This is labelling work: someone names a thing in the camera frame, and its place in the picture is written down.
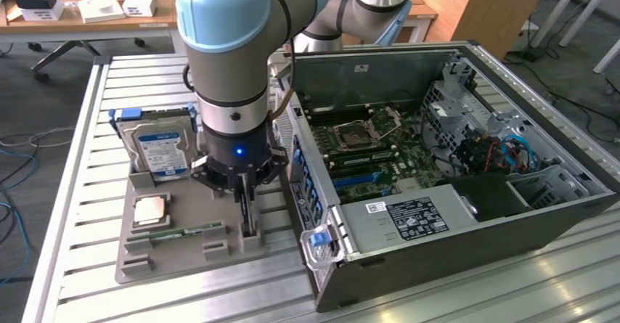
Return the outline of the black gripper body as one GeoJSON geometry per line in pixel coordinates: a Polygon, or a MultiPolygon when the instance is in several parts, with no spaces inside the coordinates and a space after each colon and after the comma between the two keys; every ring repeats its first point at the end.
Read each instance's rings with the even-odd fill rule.
{"type": "Polygon", "coordinates": [[[212,189],[240,195],[243,178],[247,178],[250,188],[274,180],[275,165],[266,125],[235,135],[222,134],[206,126],[203,138],[207,155],[203,172],[212,189]]]}

